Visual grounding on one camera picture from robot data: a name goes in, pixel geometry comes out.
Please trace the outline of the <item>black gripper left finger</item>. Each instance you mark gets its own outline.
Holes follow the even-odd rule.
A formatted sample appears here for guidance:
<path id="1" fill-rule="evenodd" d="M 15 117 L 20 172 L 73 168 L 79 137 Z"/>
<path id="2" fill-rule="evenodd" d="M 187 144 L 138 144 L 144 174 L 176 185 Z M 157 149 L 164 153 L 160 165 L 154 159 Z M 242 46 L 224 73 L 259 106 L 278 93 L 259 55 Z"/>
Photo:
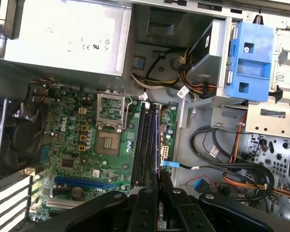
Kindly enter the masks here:
<path id="1" fill-rule="evenodd" d="M 108 192 L 69 213 L 67 232 L 155 232 L 158 220 L 159 180 L 155 172 L 146 175 L 146 186 L 126 196 Z"/>

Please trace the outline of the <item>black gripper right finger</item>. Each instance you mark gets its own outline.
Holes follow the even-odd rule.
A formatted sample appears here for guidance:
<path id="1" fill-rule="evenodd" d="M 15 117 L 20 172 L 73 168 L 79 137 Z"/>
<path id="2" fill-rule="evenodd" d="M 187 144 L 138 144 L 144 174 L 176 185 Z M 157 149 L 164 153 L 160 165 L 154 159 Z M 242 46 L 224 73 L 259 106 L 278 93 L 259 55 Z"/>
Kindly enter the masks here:
<path id="1" fill-rule="evenodd" d="M 170 174 L 160 172 L 163 219 L 167 229 L 185 232 L 266 232 L 265 213 L 230 197 L 206 192 L 199 198 L 175 188 Z"/>

